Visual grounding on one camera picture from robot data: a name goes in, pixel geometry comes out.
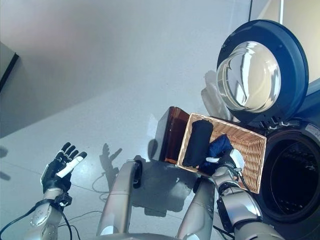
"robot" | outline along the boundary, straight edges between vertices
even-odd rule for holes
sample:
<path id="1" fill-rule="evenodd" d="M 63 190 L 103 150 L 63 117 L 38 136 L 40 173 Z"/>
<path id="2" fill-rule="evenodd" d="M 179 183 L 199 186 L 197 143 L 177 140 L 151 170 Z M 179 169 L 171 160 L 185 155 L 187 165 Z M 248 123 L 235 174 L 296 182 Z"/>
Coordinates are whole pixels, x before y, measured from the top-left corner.
<path id="1" fill-rule="evenodd" d="M 33 213 L 31 226 L 25 240 L 56 240 L 58 225 L 64 218 L 65 207 L 72 202 L 68 190 L 71 187 L 71 172 L 87 156 L 67 142 L 48 164 L 41 176 L 43 200 L 25 215 L 7 224 L 0 231 Z M 128 161 L 120 169 L 101 214 L 96 237 L 92 240 L 209 240 L 213 228 L 215 189 L 218 192 L 217 208 L 225 232 L 234 233 L 235 240 L 284 240 L 270 225 L 262 222 L 263 216 L 256 201 L 241 189 L 244 160 L 237 152 L 215 160 L 216 170 L 210 177 L 201 177 L 194 187 L 195 196 L 182 220 L 176 237 L 152 233 L 129 233 L 131 217 L 131 192 L 140 187 L 143 172 L 142 162 Z"/>

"folded clothing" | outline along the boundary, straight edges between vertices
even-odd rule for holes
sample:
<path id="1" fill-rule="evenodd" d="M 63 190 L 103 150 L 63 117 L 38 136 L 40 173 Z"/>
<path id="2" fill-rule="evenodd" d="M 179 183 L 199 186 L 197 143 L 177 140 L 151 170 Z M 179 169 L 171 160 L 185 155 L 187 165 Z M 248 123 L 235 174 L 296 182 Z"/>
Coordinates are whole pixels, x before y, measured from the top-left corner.
<path id="1" fill-rule="evenodd" d="M 206 161 L 213 129 L 212 123 L 204 119 L 192 123 L 192 132 L 182 162 L 183 166 L 195 168 Z"/>
<path id="2" fill-rule="evenodd" d="M 229 138 L 226 134 L 223 134 L 210 143 L 208 157 L 221 158 L 224 155 L 229 155 L 232 149 L 234 149 L 234 147 L 231 145 Z M 205 174 L 212 175 L 215 173 L 218 165 L 218 163 L 208 162 L 205 160 L 199 165 L 198 170 Z"/>
<path id="3" fill-rule="evenodd" d="M 208 157 L 219 158 L 222 157 L 226 151 L 232 149 L 234 149 L 234 147 L 231 145 L 227 134 L 223 134 L 210 143 Z"/>

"wicker basket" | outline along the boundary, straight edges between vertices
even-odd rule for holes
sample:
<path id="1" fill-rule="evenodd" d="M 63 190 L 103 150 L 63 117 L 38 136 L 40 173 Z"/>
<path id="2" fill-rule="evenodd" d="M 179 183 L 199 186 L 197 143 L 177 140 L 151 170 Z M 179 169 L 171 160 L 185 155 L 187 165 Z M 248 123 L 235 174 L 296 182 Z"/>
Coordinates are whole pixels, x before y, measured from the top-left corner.
<path id="1" fill-rule="evenodd" d="M 185 158 L 188 142 L 192 132 L 192 123 L 202 119 L 213 124 L 213 132 L 211 134 L 210 142 L 219 136 L 226 134 L 232 146 L 241 152 L 245 162 L 242 172 L 245 182 L 253 193 L 258 194 L 260 190 L 267 138 L 253 131 L 225 122 L 223 120 L 191 113 L 186 125 L 176 165 L 179 168 L 210 177 L 207 174 L 198 171 L 198 169 L 194 167 L 183 166 L 183 160 Z"/>

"white wall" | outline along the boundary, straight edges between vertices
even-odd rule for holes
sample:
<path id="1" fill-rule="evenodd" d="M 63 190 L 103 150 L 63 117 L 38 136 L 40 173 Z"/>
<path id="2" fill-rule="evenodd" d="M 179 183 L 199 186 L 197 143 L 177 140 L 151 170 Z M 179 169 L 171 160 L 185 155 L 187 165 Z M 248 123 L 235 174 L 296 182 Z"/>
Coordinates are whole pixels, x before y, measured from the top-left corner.
<path id="1" fill-rule="evenodd" d="M 278 21 L 280 0 L 269 0 L 260 19 Z M 320 77 L 320 1 L 284 0 L 283 25 L 300 41 L 309 67 L 309 83 Z"/>

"gray floor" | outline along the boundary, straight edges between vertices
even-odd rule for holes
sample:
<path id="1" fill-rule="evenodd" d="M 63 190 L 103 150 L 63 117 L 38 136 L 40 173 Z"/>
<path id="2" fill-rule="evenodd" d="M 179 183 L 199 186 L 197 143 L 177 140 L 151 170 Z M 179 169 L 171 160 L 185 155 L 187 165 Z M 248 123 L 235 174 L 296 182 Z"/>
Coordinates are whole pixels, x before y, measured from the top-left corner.
<path id="1" fill-rule="evenodd" d="M 133 193 L 130 231 L 175 236 L 196 176 L 150 160 L 148 146 L 169 106 L 207 114 L 204 75 L 247 20 L 249 3 L 2 0 L 0 40 L 20 59 L 0 94 L 0 226 L 41 199 L 40 175 L 70 141 L 88 157 L 72 173 L 69 219 L 101 211 L 116 168 L 140 155 L 143 182 Z M 99 217 L 70 222 L 86 239 Z M 21 239 L 29 221 L 3 238 Z M 68 239 L 65 227 L 59 231 Z M 212 239 L 219 239 L 215 231 Z"/>

